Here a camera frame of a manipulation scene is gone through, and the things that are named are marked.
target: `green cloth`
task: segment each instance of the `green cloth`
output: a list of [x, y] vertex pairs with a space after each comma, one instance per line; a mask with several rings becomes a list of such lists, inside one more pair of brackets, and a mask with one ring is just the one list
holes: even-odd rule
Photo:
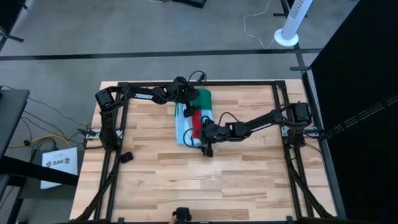
[[205, 88], [199, 88], [199, 97], [191, 101], [191, 106], [200, 107], [201, 110], [211, 111], [211, 93]]

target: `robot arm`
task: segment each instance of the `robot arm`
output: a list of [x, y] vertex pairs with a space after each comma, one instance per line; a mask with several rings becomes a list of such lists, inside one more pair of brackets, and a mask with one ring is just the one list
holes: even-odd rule
[[[202, 74], [197, 83], [200, 83], [205, 76]], [[112, 93], [120, 93], [121, 99], [115, 101]], [[190, 102], [199, 96], [199, 91], [192, 83], [184, 77], [177, 77], [173, 82], [155, 88], [143, 88], [134, 85], [111, 86], [99, 91], [95, 98], [101, 108], [101, 133], [99, 138], [105, 150], [117, 150], [121, 147], [120, 136], [116, 134], [115, 111], [122, 107], [131, 98], [151, 100], [156, 104], [162, 105], [167, 102], [185, 103], [187, 105], [184, 116], [193, 115], [194, 108], [190, 107]]]
[[[293, 121], [283, 117], [283, 112], [292, 114]], [[213, 150], [211, 145], [224, 141], [243, 141], [253, 132], [267, 128], [275, 124], [289, 127], [288, 142], [291, 145], [301, 147], [305, 145], [303, 131], [311, 124], [311, 109], [308, 103], [289, 103], [281, 105], [270, 113], [254, 118], [248, 122], [226, 123], [225, 126], [215, 124], [210, 119], [205, 119], [202, 123], [200, 139], [202, 142], [202, 152], [205, 156], [212, 157]]]

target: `black panel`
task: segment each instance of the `black panel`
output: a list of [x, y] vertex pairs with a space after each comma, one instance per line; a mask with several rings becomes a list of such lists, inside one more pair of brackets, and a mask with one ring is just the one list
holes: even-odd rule
[[[312, 63], [326, 130], [398, 93], [397, 8], [359, 1]], [[397, 115], [395, 103], [328, 139], [349, 219], [396, 223]]]
[[397, 114], [395, 103], [328, 140], [349, 219], [396, 223]]
[[23, 2], [25, 0], [0, 0], [0, 27], [7, 34], [11, 32], [12, 27], [17, 21]]
[[397, 8], [360, 1], [312, 63], [326, 130], [397, 93]]

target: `yellow cable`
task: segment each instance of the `yellow cable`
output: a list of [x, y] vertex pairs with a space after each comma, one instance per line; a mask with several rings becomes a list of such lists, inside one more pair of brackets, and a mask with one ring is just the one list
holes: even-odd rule
[[[36, 142], [36, 141], [39, 141], [39, 140], [45, 139], [45, 138], [59, 138], [59, 139], [61, 139], [62, 141], [64, 141], [64, 142], [68, 145], [68, 147], [70, 147], [70, 144], [69, 144], [68, 140], [66, 140], [66, 139], [65, 139], [64, 137], [62, 137], [62, 136], [57, 136], [57, 135], [55, 135], [55, 134], [49, 134], [49, 135], [46, 135], [46, 136], [39, 137], [39, 138], [37, 138], [37, 139], [33, 139], [33, 140], [31, 140], [30, 143], [33, 143], [33, 142]], [[19, 146], [11, 146], [11, 147], [23, 147], [23, 146], [25, 146], [25, 145], [24, 145], [24, 144], [21, 144], [21, 145], [19, 145]]]

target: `red cloth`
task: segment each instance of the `red cloth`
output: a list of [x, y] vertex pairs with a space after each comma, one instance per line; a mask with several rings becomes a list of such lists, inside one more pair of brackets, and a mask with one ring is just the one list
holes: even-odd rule
[[201, 110], [195, 110], [195, 113], [192, 116], [192, 137], [193, 139], [199, 139], [199, 131], [201, 129]]

